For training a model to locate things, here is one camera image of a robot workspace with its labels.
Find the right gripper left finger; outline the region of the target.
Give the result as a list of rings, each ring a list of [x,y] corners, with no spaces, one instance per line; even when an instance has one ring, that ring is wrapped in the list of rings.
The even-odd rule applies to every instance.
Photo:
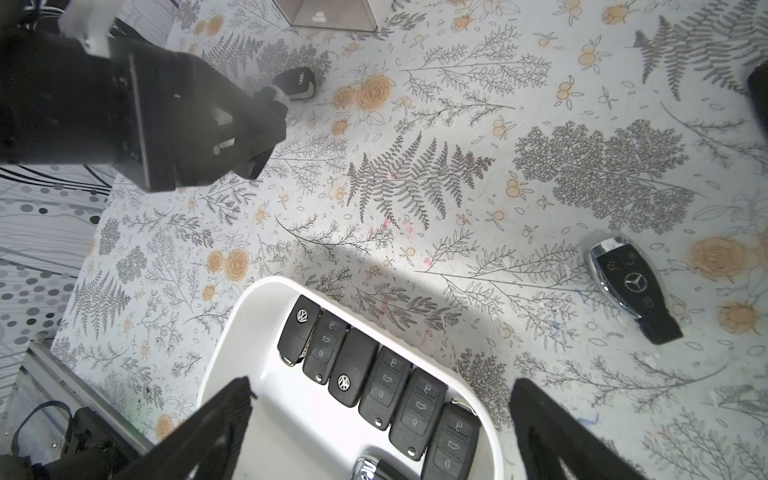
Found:
[[[229,382],[118,479],[231,479],[256,398],[250,381]]]

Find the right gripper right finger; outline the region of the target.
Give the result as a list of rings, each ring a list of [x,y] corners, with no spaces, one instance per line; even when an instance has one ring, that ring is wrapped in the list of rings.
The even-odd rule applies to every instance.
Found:
[[[641,479],[534,382],[515,381],[508,403],[528,479]]]

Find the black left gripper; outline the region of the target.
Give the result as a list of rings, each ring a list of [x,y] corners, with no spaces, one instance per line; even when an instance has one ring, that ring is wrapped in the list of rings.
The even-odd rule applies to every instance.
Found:
[[[109,38],[106,56],[77,40],[11,29],[1,36],[1,163],[111,164],[146,192],[207,186],[234,173],[255,180],[286,138],[288,97],[268,83],[254,94],[201,58],[189,64],[176,165],[163,152],[162,69],[171,52]]]

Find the white rectangular storage tray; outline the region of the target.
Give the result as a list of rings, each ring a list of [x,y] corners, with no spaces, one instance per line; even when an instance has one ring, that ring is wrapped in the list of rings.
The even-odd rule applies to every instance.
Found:
[[[231,380],[246,377],[255,392],[244,442],[234,475],[238,479],[349,479],[358,458],[367,456],[395,466],[407,479],[421,479],[426,451],[408,459],[389,441],[393,419],[380,431],[332,397],[326,385],[310,380],[303,360],[289,367],[277,343],[296,300],[304,295],[337,315],[447,386],[444,404],[456,403],[481,422],[468,479],[505,479],[509,470],[488,410],[469,384],[454,371],[402,340],[362,319],[327,296],[284,277],[268,277],[249,287],[237,301],[198,395],[206,402]]]

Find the black flip key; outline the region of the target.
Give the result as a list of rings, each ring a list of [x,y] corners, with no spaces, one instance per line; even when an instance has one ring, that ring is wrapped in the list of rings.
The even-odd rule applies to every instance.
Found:
[[[764,135],[768,134],[768,64],[757,65],[747,78],[752,109]]]
[[[281,360],[292,367],[306,355],[306,348],[321,316],[321,307],[300,295],[290,311],[277,343]]]
[[[481,422],[470,410],[446,403],[427,448],[422,480],[467,480],[474,461]]]

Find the silver edged smart key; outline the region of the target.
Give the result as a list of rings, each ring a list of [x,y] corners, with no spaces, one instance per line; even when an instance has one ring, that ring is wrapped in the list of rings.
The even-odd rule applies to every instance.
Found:
[[[352,480],[407,480],[407,477],[401,473],[395,466],[386,462],[367,456],[356,460]]]

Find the black mercedes key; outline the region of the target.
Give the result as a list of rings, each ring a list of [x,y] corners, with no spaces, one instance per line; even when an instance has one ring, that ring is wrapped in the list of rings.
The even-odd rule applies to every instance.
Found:
[[[655,270],[627,237],[601,240],[586,250],[585,259],[599,289],[634,320],[651,344],[683,338]]]

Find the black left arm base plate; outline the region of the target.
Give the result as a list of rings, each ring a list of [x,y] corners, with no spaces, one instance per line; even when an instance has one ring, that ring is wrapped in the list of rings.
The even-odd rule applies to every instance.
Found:
[[[108,405],[47,400],[1,416],[3,479],[112,479],[153,448]]]

